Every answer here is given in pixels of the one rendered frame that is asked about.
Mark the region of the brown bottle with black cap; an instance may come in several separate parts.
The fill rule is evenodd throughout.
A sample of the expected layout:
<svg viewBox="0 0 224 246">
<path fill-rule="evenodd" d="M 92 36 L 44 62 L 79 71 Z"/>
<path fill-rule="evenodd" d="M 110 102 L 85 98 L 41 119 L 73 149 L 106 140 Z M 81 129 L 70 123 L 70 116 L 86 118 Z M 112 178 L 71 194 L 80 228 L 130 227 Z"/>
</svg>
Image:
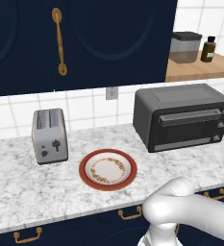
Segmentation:
<svg viewBox="0 0 224 246">
<path fill-rule="evenodd" d="M 208 40 L 204 43 L 204 47 L 200 58 L 202 62 L 212 61 L 215 51 L 215 46 L 216 46 L 215 37 L 213 36 L 208 37 Z"/>
</svg>

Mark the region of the white wall socket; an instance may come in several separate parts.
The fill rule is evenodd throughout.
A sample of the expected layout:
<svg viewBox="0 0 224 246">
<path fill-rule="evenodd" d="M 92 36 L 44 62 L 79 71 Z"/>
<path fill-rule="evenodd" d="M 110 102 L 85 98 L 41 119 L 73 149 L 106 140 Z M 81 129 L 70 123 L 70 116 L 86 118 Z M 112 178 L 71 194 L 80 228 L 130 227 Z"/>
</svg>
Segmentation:
<svg viewBox="0 0 224 246">
<path fill-rule="evenodd" d="M 118 98 L 118 87 L 111 86 L 106 88 L 106 99 L 107 100 L 116 100 Z"/>
</svg>

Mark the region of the wooden wall shelf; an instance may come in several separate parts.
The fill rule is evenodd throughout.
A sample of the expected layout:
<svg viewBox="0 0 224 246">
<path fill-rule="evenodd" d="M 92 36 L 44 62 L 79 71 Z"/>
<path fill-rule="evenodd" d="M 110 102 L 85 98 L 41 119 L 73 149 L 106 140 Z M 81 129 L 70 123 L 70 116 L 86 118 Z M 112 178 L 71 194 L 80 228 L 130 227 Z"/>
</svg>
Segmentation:
<svg viewBox="0 0 224 246">
<path fill-rule="evenodd" d="M 176 63 L 168 60 L 165 81 L 182 82 L 224 78 L 224 56 L 215 54 L 211 62 L 200 61 L 201 51 L 192 63 Z"/>
</svg>

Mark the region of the navy wall cupboard door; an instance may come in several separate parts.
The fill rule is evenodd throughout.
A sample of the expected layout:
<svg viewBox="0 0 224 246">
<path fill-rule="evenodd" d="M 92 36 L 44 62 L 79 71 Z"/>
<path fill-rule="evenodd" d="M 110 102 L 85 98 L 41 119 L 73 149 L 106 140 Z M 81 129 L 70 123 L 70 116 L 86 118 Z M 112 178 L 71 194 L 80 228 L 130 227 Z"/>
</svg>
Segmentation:
<svg viewBox="0 0 224 246">
<path fill-rule="evenodd" d="M 0 0 L 0 96 L 51 89 L 41 1 Z"/>
<path fill-rule="evenodd" d="M 42 5 L 53 89 L 165 80 L 177 0 L 48 0 Z M 62 76 L 52 10 L 62 12 Z"/>
</svg>

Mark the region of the silver two-slot toaster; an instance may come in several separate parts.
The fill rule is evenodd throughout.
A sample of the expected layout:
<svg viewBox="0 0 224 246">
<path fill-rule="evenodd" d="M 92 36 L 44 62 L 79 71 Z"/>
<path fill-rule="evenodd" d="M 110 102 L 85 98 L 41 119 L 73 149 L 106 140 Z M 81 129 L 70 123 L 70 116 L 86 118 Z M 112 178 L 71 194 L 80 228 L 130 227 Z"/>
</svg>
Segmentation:
<svg viewBox="0 0 224 246">
<path fill-rule="evenodd" d="M 62 109 L 34 112 L 32 142 L 38 164 L 68 160 L 68 143 Z"/>
</svg>

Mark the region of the red rimmed floral plate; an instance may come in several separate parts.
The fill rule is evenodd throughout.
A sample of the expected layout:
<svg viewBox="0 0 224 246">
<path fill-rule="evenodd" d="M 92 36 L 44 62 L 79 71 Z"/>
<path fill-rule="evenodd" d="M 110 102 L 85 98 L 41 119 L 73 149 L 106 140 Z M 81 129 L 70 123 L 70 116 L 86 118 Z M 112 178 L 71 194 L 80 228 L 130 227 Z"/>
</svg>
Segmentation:
<svg viewBox="0 0 224 246">
<path fill-rule="evenodd" d="M 137 176 L 134 159 L 116 149 L 100 149 L 87 154 L 79 166 L 83 182 L 102 191 L 116 191 L 130 185 Z"/>
</svg>

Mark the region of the clear jar with black lid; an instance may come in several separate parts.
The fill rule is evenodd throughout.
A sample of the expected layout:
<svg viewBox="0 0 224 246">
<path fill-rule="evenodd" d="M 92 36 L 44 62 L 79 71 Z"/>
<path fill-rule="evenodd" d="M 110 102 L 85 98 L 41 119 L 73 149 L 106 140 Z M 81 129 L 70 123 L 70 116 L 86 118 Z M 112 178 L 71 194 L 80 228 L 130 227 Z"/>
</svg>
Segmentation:
<svg viewBox="0 0 224 246">
<path fill-rule="evenodd" d="M 197 60 L 202 36 L 190 31 L 173 32 L 169 58 L 176 63 L 192 63 Z"/>
</svg>

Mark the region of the toaster oven glass door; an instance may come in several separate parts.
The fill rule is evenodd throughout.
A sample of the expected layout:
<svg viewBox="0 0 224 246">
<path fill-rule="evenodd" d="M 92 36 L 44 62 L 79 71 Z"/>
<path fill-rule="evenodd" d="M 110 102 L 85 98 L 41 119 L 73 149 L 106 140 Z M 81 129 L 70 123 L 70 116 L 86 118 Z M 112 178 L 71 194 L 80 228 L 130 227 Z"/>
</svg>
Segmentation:
<svg viewBox="0 0 224 246">
<path fill-rule="evenodd" d="M 219 142 L 224 135 L 224 128 L 217 127 L 219 122 L 224 123 L 224 114 L 215 120 L 166 127 L 159 122 L 155 152 Z M 214 135 L 220 135 L 220 140 L 213 141 Z"/>
</svg>

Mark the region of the dark grey toaster oven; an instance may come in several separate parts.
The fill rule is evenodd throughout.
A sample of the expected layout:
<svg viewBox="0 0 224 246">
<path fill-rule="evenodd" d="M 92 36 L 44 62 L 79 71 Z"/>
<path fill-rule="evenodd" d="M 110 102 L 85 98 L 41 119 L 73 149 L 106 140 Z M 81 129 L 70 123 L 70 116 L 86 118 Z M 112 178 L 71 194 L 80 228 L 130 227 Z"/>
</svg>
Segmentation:
<svg viewBox="0 0 224 246">
<path fill-rule="evenodd" d="M 150 153 L 161 115 L 188 111 L 224 110 L 224 94 L 207 84 L 142 88 L 136 91 L 133 126 Z"/>
</svg>

